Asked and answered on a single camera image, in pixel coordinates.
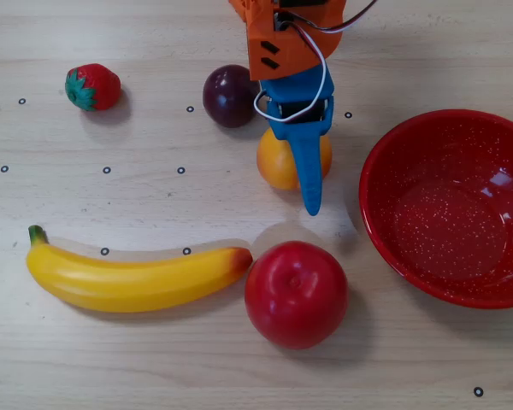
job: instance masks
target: apple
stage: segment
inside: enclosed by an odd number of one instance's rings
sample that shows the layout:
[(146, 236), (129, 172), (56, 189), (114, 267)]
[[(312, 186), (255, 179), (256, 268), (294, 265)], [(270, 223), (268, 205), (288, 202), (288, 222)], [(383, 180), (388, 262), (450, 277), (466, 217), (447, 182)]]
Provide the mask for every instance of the apple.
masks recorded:
[(342, 266), (327, 251), (287, 242), (262, 255), (249, 272), (245, 306), (270, 342), (308, 349), (329, 337), (348, 307)]

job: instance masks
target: strawberry leaves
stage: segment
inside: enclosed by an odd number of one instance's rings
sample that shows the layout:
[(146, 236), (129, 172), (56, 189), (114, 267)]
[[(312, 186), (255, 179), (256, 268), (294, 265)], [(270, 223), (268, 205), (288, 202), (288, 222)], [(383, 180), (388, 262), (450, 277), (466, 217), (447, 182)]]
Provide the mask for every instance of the strawberry leaves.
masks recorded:
[(95, 111), (93, 105), (97, 103), (93, 97), (97, 92), (94, 88), (84, 88), (86, 78), (78, 79), (78, 70), (75, 69), (71, 74), (67, 75), (65, 82), (65, 91), (68, 99), (78, 108), (85, 111)]

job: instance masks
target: white cable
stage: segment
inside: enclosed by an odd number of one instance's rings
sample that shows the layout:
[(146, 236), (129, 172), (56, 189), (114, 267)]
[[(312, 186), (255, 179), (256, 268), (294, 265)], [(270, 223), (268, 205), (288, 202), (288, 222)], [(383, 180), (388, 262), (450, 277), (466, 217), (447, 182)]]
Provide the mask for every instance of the white cable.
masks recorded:
[(300, 115), (306, 114), (308, 111), (310, 111), (315, 106), (317, 101), (319, 100), (321, 92), (323, 91), (323, 87), (325, 86), (325, 79), (327, 78), (327, 62), (325, 61), (325, 57), (323, 56), (323, 53), (321, 52), (321, 50), (319, 50), (319, 47), (315, 43), (314, 39), (301, 26), (299, 26), (298, 24), (293, 23), (291, 21), (284, 21), (284, 23), (287, 23), (287, 24), (295, 26), (296, 29), (300, 30), (300, 32), (304, 35), (306, 40), (308, 40), (308, 42), (311, 44), (312, 49), (314, 49), (314, 52), (317, 54), (317, 56), (319, 57), (319, 59), (321, 61), (321, 65), (323, 66), (323, 75), (321, 76), (321, 84), (319, 86), (319, 90), (317, 90), (317, 94), (315, 94), (315, 98), (311, 102), (311, 104), (308, 107), (298, 111), (296, 114), (293, 114), (293, 115), (291, 115), (291, 116), (289, 116), (287, 118), (276, 118), (276, 117), (273, 117), (272, 115), (268, 115), (268, 114), (264, 113), (258, 107), (258, 102), (260, 101), (260, 99), (262, 97), (264, 97), (264, 95), (266, 95), (266, 90), (261, 90), (258, 93), (258, 95), (256, 96), (255, 101), (253, 103), (253, 105), (255, 106), (255, 110), (262, 117), (264, 117), (264, 118), (266, 118), (268, 120), (277, 121), (277, 122), (289, 122), (289, 121), (292, 121), (292, 120), (298, 118)]

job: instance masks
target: bowl rim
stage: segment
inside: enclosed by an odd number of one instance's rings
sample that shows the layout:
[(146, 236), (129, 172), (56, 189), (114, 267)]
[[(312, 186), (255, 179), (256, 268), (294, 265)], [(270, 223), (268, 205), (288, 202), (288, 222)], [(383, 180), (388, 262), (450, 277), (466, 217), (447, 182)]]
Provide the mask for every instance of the bowl rim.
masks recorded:
[(359, 208), (361, 210), (361, 215), (363, 217), (363, 222), (365, 224), (365, 229), (372, 241), (373, 245), (376, 247), (382, 258), (392, 267), (399, 275), (405, 278), (408, 282), (413, 284), (415, 287), (423, 290), (431, 296), (435, 296), (438, 299), (450, 302), (456, 305), (465, 306), (468, 308), (480, 308), (480, 309), (504, 309), (504, 308), (513, 308), (513, 298), (503, 299), (501, 301), (490, 301), (490, 300), (479, 300), (479, 299), (468, 299), (462, 296), (450, 295), (447, 296), (444, 291), (441, 291), (440, 288), (428, 284), (417, 277), (410, 269), (403, 266), (400, 260), (388, 249), (386, 244), (380, 239), (380, 237), (376, 234), (375, 225), (370, 218), (369, 213), (369, 178), (370, 172), (382, 154), (384, 150), (387, 149), (389, 144), (395, 140), (395, 138), (402, 134), (403, 132), (409, 130), (411, 127), (415, 125), (419, 125), (422, 122), (427, 120), (436, 119), (440, 117), (448, 117), (448, 118), (467, 118), (467, 117), (477, 117), (483, 120), (492, 120), (496, 123), (500, 123), (502, 126), (513, 131), (513, 122), (507, 120), (503, 117), (499, 117), (495, 114), (483, 113), (481, 111), (474, 111), (471, 109), (441, 109), (438, 111), (432, 111), (425, 114), (420, 114), (415, 117), (412, 117), (398, 126), (395, 126), (391, 131), (389, 131), (384, 137), (378, 141), (378, 143), (371, 149), (367, 160), (363, 165), (363, 170), (361, 172), (361, 178), (359, 180)]

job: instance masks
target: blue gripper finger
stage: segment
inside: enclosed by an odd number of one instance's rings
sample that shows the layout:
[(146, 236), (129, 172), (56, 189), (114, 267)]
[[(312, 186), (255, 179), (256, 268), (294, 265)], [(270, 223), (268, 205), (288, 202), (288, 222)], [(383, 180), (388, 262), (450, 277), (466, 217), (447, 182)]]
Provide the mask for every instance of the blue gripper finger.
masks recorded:
[(304, 205), (311, 216), (316, 216), (321, 208), (320, 138), (319, 133), (289, 134), (287, 136), (294, 161), (297, 164), (298, 180), (300, 181)]

